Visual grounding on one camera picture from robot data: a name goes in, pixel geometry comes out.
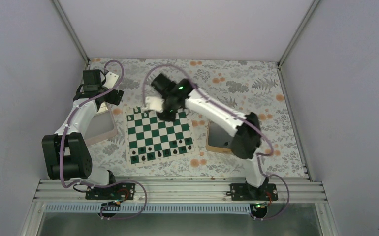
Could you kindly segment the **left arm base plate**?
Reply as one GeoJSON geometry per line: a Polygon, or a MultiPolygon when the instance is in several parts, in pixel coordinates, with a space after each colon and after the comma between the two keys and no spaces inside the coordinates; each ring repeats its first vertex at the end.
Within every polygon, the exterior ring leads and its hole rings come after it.
{"type": "Polygon", "coordinates": [[[88,188],[85,194],[87,200],[133,200],[135,183],[126,182],[109,188],[88,188]]]}

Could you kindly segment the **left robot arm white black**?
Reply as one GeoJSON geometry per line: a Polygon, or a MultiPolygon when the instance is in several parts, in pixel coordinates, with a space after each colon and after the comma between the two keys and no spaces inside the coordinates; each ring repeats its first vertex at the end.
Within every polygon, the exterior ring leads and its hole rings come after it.
{"type": "Polygon", "coordinates": [[[117,195],[118,186],[114,183],[111,171],[93,166],[84,136],[94,116],[104,103],[119,105],[124,92],[115,87],[122,75],[99,69],[84,70],[83,82],[77,88],[72,109],[63,125],[41,141],[47,174],[51,180],[74,180],[79,184],[98,187],[105,199],[117,195]]]}

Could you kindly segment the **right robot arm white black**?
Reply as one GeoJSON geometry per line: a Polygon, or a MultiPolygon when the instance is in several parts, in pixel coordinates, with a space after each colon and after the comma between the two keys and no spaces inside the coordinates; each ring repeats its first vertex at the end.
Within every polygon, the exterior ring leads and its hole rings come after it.
{"type": "Polygon", "coordinates": [[[174,121],[179,109],[187,109],[206,116],[230,137],[231,152],[244,161],[248,196],[260,200],[266,194],[265,177],[261,174],[255,153],[261,145],[260,124],[255,113],[236,112],[204,93],[189,79],[176,83],[159,74],[151,87],[160,95],[143,99],[146,110],[155,111],[163,121],[174,121]]]}

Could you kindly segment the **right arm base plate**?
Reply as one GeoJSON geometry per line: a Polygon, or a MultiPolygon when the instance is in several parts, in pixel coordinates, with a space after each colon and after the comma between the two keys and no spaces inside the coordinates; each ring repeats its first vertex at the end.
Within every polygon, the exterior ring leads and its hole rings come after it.
{"type": "Polygon", "coordinates": [[[232,201],[277,201],[279,199],[275,184],[265,183],[256,188],[247,183],[232,183],[227,196],[232,201]]]}

